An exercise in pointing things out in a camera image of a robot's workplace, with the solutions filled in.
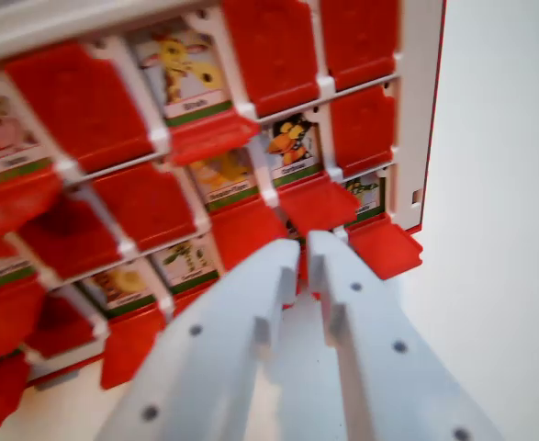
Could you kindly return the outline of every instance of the screw hole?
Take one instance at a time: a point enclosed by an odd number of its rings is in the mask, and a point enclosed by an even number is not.
[[[199,324],[193,325],[191,328],[189,328],[189,333],[192,334],[192,336],[196,337],[200,334],[202,334],[202,326]]]
[[[457,441],[470,441],[472,439],[469,432],[462,428],[455,429],[453,435]]]
[[[408,346],[404,342],[398,340],[396,343],[394,343],[394,351],[404,354],[408,352]]]
[[[152,421],[154,420],[157,415],[159,414],[159,409],[157,409],[157,406],[153,406],[152,404],[145,407],[142,411],[142,419],[144,421]]]

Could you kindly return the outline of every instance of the printed card name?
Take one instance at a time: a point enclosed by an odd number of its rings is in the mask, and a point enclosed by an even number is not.
[[[0,173],[24,164],[29,164],[35,161],[39,161],[47,157],[42,147],[31,147],[22,153],[13,153],[8,156],[0,158]]]
[[[222,189],[222,190],[219,190],[215,193],[210,193],[208,195],[208,199],[211,201],[214,201],[214,200],[218,200],[218,199],[221,199],[221,198],[225,198],[226,196],[230,196],[230,195],[233,195],[235,193],[239,193],[243,190],[246,190],[247,188],[250,188],[251,187],[251,183],[249,183],[248,181],[244,181],[244,182],[241,182],[239,184],[235,184],[227,189]]]
[[[370,209],[374,209],[377,207],[377,202],[370,202],[366,205],[363,205],[360,209],[357,210],[357,214],[365,213],[366,211],[369,211]]]
[[[134,300],[142,299],[143,297],[147,297],[149,295],[148,292],[139,292],[137,294],[131,294],[129,296],[125,296],[122,299],[111,301],[107,304],[108,308],[117,308],[118,306],[126,305],[127,303],[131,303]]]
[[[223,90],[214,90],[205,94],[192,96],[177,103],[168,104],[165,106],[165,116],[167,118],[175,118],[184,115],[186,112],[192,112],[200,108],[214,106],[227,100],[227,96]]]
[[[18,271],[19,269],[26,268],[28,266],[30,266],[30,263],[26,260],[18,262],[17,264],[5,266],[3,268],[0,268],[0,277]]]
[[[311,167],[316,162],[317,162],[316,159],[312,157],[312,158],[305,159],[303,161],[298,161],[298,162],[293,163],[291,165],[287,165],[285,167],[278,168],[273,173],[274,178],[289,175],[289,174],[297,172],[299,170],[303,170],[304,168]]]

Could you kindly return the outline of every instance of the white table surface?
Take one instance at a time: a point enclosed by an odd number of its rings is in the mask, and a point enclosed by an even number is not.
[[[424,263],[400,276],[402,302],[505,438],[539,441],[539,0],[448,3]],[[247,440],[344,440],[319,304],[286,311],[281,335]],[[126,389],[101,391],[100,368],[26,390],[0,440],[93,439]]]

